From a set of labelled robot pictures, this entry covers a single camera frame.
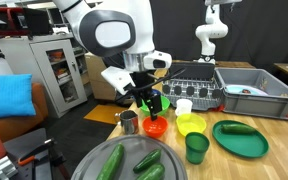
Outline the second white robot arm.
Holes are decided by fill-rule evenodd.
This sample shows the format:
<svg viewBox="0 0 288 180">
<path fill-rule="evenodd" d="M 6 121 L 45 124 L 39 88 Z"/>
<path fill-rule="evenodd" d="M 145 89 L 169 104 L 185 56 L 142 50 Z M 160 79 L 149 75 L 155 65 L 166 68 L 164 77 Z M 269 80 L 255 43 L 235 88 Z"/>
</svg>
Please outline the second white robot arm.
<svg viewBox="0 0 288 180">
<path fill-rule="evenodd" d="M 242 0 L 204 0 L 206 9 L 205 24 L 199 25 L 195 30 L 196 37 L 201 42 L 201 55 L 199 63 L 215 63 L 216 45 L 211 39 L 223 38 L 228 34 L 228 26 L 220 19 L 220 6 L 230 4 L 234 6 Z"/>
</svg>

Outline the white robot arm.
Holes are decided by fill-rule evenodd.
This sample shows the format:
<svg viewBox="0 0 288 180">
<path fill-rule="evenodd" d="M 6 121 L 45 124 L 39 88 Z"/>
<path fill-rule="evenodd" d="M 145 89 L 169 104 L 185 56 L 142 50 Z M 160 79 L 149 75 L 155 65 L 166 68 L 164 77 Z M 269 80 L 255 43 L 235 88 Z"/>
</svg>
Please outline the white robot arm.
<svg viewBox="0 0 288 180">
<path fill-rule="evenodd" d="M 122 68 L 110 66 L 102 77 L 122 95 L 149 108 L 156 119 L 162 111 L 160 97 L 152 92 L 157 83 L 149 74 L 171 66 L 170 54 L 155 49 L 149 0 L 102 0 L 90 7 L 85 0 L 53 0 L 82 47 L 99 57 L 123 55 Z"/>
</svg>

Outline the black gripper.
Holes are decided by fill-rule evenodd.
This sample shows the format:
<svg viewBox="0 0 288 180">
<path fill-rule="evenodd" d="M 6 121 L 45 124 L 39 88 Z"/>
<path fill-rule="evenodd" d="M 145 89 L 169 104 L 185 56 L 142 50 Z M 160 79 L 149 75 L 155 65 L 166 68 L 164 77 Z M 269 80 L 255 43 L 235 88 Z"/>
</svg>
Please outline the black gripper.
<svg viewBox="0 0 288 180">
<path fill-rule="evenodd" d="M 162 110 L 161 96 L 154 94 L 152 90 L 155 79 L 150 71 L 134 72 L 131 77 L 135 83 L 131 92 L 136 99 L 137 107 L 140 108 L 145 104 L 149 108 L 151 120 L 155 121 L 158 113 Z"/>
</svg>

